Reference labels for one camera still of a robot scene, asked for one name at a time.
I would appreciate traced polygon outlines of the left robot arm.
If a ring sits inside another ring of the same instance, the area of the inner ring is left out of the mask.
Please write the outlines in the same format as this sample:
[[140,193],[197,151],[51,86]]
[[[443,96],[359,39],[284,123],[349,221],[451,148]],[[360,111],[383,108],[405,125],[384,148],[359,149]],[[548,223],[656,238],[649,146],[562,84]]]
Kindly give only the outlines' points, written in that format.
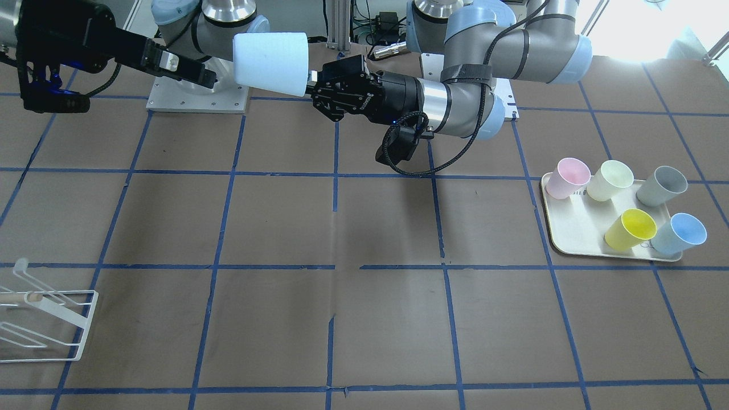
[[500,1],[474,1],[455,10],[443,35],[443,69],[430,81],[372,72],[363,55],[325,63],[306,93],[328,119],[360,114],[393,126],[394,138],[423,133],[481,140],[505,119],[495,78],[572,84],[590,68],[593,47],[575,28],[578,1],[531,1],[518,22]]

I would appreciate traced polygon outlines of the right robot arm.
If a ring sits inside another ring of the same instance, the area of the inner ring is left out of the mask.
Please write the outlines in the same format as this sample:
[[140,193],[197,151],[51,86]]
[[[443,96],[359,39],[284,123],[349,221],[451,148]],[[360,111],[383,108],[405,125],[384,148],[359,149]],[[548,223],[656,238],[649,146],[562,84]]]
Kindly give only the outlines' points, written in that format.
[[61,65],[99,73],[110,60],[156,77],[211,89],[209,58],[232,60],[234,36],[271,29],[254,1],[154,1],[163,42],[120,28],[114,13],[94,1],[3,1],[2,63],[21,85],[44,81],[58,89]]

